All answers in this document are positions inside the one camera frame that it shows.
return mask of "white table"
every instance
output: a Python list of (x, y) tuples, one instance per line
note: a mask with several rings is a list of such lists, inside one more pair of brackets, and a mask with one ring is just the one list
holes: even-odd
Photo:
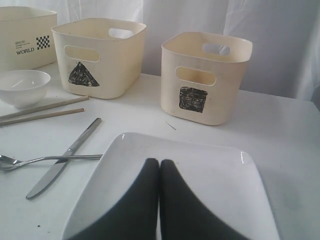
[[(56, 63), (41, 69), (52, 76), (41, 105), (78, 97), (62, 89)], [(78, 154), (102, 154), (124, 132), (236, 147), (254, 159), (282, 239), (319, 239), (320, 112), (312, 102), (240, 91), (231, 121), (205, 126), (163, 112), (160, 88), (160, 77), (142, 74), (117, 99), (91, 98), (48, 110), (83, 107), (85, 112), (1, 127), (0, 153), (18, 160), (63, 154), (97, 117), (103, 123)], [(0, 103), (0, 115), (15, 111)], [(97, 163), (71, 162), (56, 182), (34, 200), (26, 200), (25, 196), (53, 161), (0, 172), (0, 239), (60, 239)]]

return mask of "knife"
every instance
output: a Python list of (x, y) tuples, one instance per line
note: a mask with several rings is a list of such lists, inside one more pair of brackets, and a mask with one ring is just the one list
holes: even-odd
[[(96, 128), (102, 122), (101, 118), (97, 118), (90, 124), (90, 126), (78, 137), (77, 140), (68, 148), (63, 156), (73, 155), (79, 147), (87, 140), (87, 138), (96, 130)], [(45, 173), (45, 175), (39, 180), (39, 182), (31, 189), (28, 195), (25, 197), (28, 200), (34, 199), (47, 190), (54, 181), (63, 172), (66, 166), (69, 164), (70, 159), (58, 160), (55, 164)]]

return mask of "white backdrop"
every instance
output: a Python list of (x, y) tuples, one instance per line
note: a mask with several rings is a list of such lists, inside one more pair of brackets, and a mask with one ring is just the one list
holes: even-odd
[(241, 89), (320, 108), (319, 0), (0, 0), (58, 12), (58, 24), (106, 17), (147, 24), (142, 71), (160, 75), (161, 44), (185, 31), (253, 42)]

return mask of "black checkered pattern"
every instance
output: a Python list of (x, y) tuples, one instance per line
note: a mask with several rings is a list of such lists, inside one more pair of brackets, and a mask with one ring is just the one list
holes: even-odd
[(50, 48), (50, 39), (49, 35), (47, 36), (40, 36), (36, 38), (36, 45), (38, 46), (37, 49), (46, 49)]

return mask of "chopsticks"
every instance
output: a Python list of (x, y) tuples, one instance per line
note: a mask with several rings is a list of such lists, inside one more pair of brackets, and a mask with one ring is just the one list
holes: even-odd
[(79, 103), (79, 102), (82, 102), (85, 100), (89, 100), (89, 97), (88, 96), (78, 97), (78, 98), (74, 98), (71, 100), (56, 102), (56, 103), (52, 103), (52, 104), (45, 105), (45, 106), (38, 106), (38, 107), (22, 110), (22, 111), (19, 111), (16, 113), (0, 116), (0, 127), (6, 126), (6, 125), (11, 125), (11, 124), (29, 122), (29, 121), (33, 121), (33, 120), (46, 119), (46, 118), (52, 118), (52, 117), (63, 116), (63, 115), (68, 115), (68, 114), (81, 113), (81, 112), (85, 111), (84, 108), (77, 108), (77, 109), (72, 109), (72, 110), (67, 110), (67, 111), (58, 111), (58, 112), (40, 114), (40, 115), (36, 115), (36, 116), (11, 119), (11, 118), (16, 118), (16, 117), (20, 117), (23, 115), (36, 113), (36, 112), (40, 112), (40, 111), (44, 111), (44, 110), (48, 110), (48, 109), (52, 109), (52, 108), (57, 108), (57, 107), (61, 107), (61, 106), (69, 105), (69, 104), (74, 104), (74, 103)]

